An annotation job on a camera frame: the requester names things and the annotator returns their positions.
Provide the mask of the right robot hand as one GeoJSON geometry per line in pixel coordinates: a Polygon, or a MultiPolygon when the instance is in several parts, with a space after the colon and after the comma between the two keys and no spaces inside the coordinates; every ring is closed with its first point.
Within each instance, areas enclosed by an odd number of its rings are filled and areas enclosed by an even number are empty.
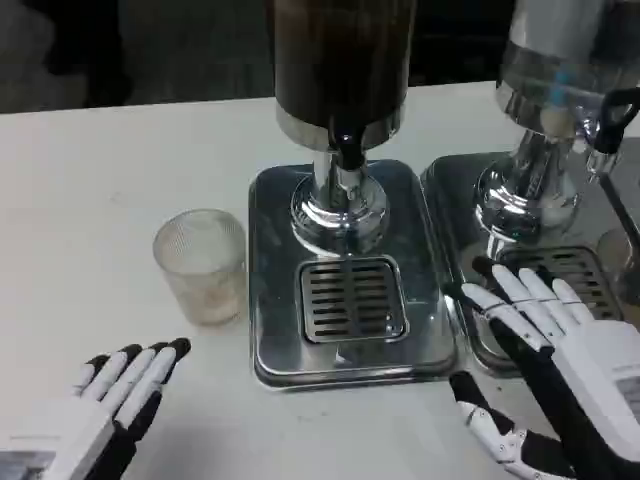
{"type": "Polygon", "coordinates": [[[639,331],[598,319],[564,279],[546,269],[473,261],[487,281],[443,292],[479,314],[543,411],[552,437],[493,408],[474,377],[448,378],[468,431],[520,479],[639,476],[639,331]]]}

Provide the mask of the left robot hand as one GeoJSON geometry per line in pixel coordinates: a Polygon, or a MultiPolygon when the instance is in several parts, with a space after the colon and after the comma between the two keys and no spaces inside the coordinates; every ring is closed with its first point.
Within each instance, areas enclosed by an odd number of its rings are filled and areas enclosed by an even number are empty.
{"type": "Polygon", "coordinates": [[[190,350],[182,337],[130,344],[85,362],[64,396],[1,436],[1,477],[120,479],[190,350]]]}

